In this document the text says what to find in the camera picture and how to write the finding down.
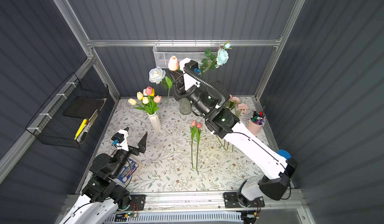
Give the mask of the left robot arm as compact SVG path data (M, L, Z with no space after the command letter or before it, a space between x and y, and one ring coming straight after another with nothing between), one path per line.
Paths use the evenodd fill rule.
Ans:
M114 155L103 153L94 158L90 167L93 175L61 224L102 224L116 211L132 215L144 209L146 196L131 195L126 185L117 182L130 156L146 151L148 134L141 138L137 147L133 147L127 142L128 131L127 127L112 136L113 145L117 148Z

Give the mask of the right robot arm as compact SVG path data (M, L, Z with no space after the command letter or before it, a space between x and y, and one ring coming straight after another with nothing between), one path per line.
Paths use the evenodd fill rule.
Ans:
M246 154L263 172L263 176L245 180L237 191L241 206L248 207L262 196L282 200L291 189L291 177L298 163L285 150L273 151L259 140L240 119L225 107L230 95L215 84L206 82L200 75L196 61L185 58L181 61L172 56L168 69L178 99L187 99L196 116L204 118L205 125L213 135L228 141Z

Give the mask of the large pink rose stem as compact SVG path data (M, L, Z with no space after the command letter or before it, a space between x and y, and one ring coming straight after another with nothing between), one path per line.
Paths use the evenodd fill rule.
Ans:
M226 108L228 108L229 110L233 110L234 108L236 108L238 106L239 103L240 103L239 97L230 95L230 99L226 103Z

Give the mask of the single pink tulip stem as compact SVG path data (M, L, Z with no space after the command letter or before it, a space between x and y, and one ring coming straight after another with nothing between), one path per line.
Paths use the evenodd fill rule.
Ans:
M197 122L196 120L194 120L192 123L191 123L191 126L190 126L190 131L191 131L191 164L192 164L192 168L194 168L194 162L193 162L193 143L194 143L194 138L195 138L195 132L196 132L196 125L197 125Z

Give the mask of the pink carnation stem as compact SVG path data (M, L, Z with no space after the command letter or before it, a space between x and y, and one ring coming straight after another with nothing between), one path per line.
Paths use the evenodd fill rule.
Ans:
M220 138L219 136L216 136L218 139L218 142L220 144L220 147L223 148L225 151L234 151L234 145L230 143L229 141Z

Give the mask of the pale pink rose stem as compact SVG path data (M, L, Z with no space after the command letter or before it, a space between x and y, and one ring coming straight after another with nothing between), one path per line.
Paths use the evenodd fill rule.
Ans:
M237 117L240 117L241 115L244 115L246 114L246 112L248 111L248 106L247 104L245 103L240 103L237 105L236 107L236 110L235 110L235 114Z

